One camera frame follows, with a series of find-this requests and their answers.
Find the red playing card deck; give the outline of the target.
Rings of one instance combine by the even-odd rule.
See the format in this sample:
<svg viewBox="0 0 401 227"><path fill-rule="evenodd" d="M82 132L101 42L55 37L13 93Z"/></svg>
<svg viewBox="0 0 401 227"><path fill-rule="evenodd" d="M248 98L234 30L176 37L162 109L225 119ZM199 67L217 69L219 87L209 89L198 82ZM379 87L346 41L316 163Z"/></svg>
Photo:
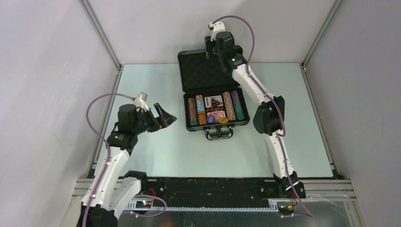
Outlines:
<svg viewBox="0 0 401 227"><path fill-rule="evenodd" d="M218 123L219 118L225 117L225 116L226 116L226 114L225 114L224 111L208 112L208 113L207 113L207 116L208 116L208 115L211 115L211 114L214 115L215 118L216 118L216 122L215 122L215 123Z"/></svg>

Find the black triangular all-in marker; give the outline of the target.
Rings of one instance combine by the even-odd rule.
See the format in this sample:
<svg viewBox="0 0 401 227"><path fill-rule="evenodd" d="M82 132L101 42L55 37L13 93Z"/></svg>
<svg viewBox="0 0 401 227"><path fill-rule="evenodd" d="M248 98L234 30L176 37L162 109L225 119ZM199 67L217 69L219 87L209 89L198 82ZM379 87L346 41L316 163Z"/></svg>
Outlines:
<svg viewBox="0 0 401 227"><path fill-rule="evenodd" d="M213 97L209 99L209 104L210 107L222 106L222 102L219 99Z"/></svg>

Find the yellow round button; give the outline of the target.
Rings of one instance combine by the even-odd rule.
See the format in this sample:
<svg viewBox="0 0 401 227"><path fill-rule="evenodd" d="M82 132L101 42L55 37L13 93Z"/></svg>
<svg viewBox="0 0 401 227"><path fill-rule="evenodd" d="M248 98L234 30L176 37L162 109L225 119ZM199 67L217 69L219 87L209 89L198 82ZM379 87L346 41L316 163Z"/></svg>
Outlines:
<svg viewBox="0 0 401 227"><path fill-rule="evenodd" d="M221 118L219 118L218 122L219 123L228 123L229 119L227 117L221 117Z"/></svg>

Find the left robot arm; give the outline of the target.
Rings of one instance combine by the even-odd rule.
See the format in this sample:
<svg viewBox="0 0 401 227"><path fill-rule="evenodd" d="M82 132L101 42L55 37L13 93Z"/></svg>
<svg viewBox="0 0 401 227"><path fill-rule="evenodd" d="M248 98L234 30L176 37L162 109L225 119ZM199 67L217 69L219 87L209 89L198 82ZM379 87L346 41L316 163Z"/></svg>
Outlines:
<svg viewBox="0 0 401 227"><path fill-rule="evenodd" d="M156 132L173 124L177 118L166 112L159 103L155 117L146 104L126 104L119 107L118 121L106 140L106 153L99 174L81 200L78 227L116 227L128 203L139 195L147 183L147 174L128 171L122 184L115 185L120 172L129 160L138 136Z"/></svg>

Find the blue small blind button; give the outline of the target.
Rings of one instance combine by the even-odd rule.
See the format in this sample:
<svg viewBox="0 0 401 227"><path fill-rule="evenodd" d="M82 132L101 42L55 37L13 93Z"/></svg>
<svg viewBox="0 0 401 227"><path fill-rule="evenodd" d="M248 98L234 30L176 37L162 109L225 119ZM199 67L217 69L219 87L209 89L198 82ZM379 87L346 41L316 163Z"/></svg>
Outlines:
<svg viewBox="0 0 401 227"><path fill-rule="evenodd" d="M208 115L206 118L207 124L214 124L216 122L216 118L214 115Z"/></svg>

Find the black poker set case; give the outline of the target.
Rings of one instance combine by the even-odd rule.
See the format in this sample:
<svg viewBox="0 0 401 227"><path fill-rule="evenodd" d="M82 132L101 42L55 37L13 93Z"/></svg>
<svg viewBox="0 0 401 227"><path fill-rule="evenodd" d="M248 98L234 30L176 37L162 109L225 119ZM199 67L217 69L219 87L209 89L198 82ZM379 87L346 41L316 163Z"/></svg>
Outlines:
<svg viewBox="0 0 401 227"><path fill-rule="evenodd" d="M182 90L184 92L185 123L188 131L204 131L206 139L222 140L233 137L235 127L247 125L249 123L250 116L246 106L244 93L238 82L236 82L230 75L223 72L220 62L216 57L212 56L206 58L205 50L191 50L179 52L177 58ZM208 96L222 96L223 98L223 93L226 91L230 94L232 91L238 92L244 111L244 120L238 120L236 118L234 121L229 120L228 123L218 122L205 125L199 125L198 123L197 126L190 126L188 107L189 98L195 99L197 95L202 95L203 101L204 98ZM205 106L206 117L208 112L214 111L224 111L227 117L224 99L223 106L221 107L207 108Z"/></svg>

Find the blue playing card deck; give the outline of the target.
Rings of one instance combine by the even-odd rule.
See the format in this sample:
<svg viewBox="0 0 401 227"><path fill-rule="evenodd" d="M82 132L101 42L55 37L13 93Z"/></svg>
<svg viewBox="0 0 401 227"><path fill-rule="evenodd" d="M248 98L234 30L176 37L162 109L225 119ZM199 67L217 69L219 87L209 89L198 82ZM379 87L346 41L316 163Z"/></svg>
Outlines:
<svg viewBox="0 0 401 227"><path fill-rule="evenodd" d="M207 108L221 107L223 106L222 96L208 96L204 98L205 106Z"/></svg>

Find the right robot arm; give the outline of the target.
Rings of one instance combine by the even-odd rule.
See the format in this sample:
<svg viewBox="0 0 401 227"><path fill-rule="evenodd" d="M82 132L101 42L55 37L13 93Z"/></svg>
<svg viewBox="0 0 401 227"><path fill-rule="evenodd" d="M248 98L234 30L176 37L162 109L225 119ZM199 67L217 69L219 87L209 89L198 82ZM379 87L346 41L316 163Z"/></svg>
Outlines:
<svg viewBox="0 0 401 227"><path fill-rule="evenodd" d="M235 44L234 36L228 31L212 32L205 38L209 56L216 56L223 69L231 73L248 96L256 104L253 125L264 136L273 162L273 177L279 188L287 193L295 191L299 183L296 171L291 165L284 143L285 100L274 96L256 77L243 56L243 50Z"/></svg>

